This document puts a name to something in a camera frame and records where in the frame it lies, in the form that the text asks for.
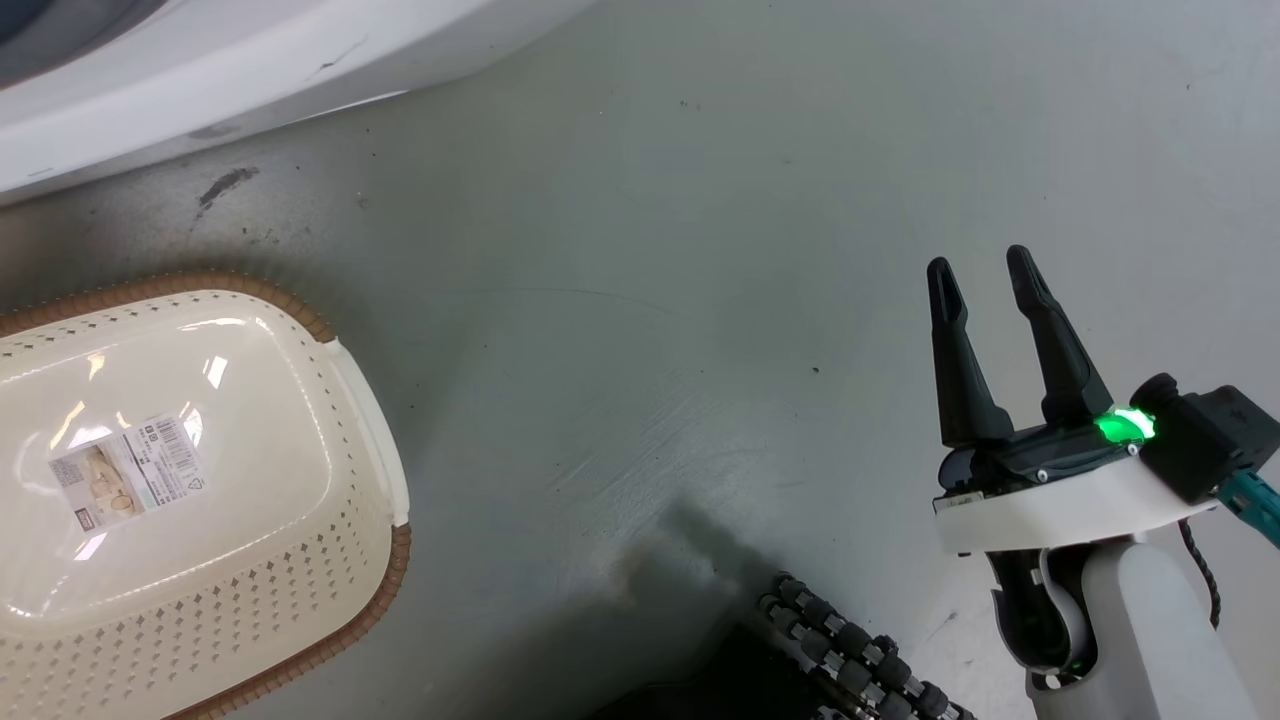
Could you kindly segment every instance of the gray floor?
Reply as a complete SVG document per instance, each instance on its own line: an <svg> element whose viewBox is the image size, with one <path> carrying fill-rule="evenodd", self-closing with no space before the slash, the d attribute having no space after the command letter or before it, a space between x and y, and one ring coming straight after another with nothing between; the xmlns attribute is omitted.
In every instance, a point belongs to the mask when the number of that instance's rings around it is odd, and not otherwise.
<svg viewBox="0 0 1280 720"><path fill-rule="evenodd" d="M364 366L407 585L237 717L572 717L677 675L778 566L1025 717L986 573L931 525L924 266L952 258L1016 423L1012 242L1117 398L1169 370L1280 406L1267 13L614 0L475 78L0 211L0 305L239 269ZM1280 561L1226 520L1206 552L1266 706L1280 629L1230 602Z"/></svg>

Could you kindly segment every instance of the washing machine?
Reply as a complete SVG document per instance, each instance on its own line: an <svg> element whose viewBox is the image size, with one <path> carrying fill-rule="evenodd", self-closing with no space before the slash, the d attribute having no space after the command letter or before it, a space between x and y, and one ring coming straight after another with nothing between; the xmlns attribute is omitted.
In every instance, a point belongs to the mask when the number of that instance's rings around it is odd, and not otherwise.
<svg viewBox="0 0 1280 720"><path fill-rule="evenodd" d="M0 0L0 205L474 73L591 0Z"/></svg>

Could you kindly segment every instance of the cream basket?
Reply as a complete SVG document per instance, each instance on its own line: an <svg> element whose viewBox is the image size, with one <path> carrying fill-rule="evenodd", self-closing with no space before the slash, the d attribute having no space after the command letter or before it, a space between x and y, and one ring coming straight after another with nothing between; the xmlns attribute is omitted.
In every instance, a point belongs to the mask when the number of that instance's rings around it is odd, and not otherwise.
<svg viewBox="0 0 1280 720"><path fill-rule="evenodd" d="M0 720L219 717L399 589L381 410L273 286L179 274L0 318Z"/></svg>

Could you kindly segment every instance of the product label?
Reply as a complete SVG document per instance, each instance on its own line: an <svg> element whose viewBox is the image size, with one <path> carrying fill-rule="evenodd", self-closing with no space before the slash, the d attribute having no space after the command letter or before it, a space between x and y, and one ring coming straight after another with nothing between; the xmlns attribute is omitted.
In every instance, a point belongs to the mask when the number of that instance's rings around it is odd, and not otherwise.
<svg viewBox="0 0 1280 720"><path fill-rule="evenodd" d="M160 415L77 447L49 466L86 533L155 512L209 488L177 415Z"/></svg>

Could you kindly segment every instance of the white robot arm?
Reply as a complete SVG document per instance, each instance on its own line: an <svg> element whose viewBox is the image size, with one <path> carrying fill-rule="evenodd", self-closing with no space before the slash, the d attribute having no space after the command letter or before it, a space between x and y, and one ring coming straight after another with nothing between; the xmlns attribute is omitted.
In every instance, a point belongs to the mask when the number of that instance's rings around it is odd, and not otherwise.
<svg viewBox="0 0 1280 720"><path fill-rule="evenodd" d="M929 265L947 552L983 552L1000 632L1042 720L1254 719L1243 683L1172 559L1147 530L1220 505L1280 544L1275 493L1253 473L1280 425L1231 387L1178 393L1157 375L1133 409L1111 395L1030 254L1009 250L1030 320L1046 424L1014 430L965 334L945 259Z"/></svg>

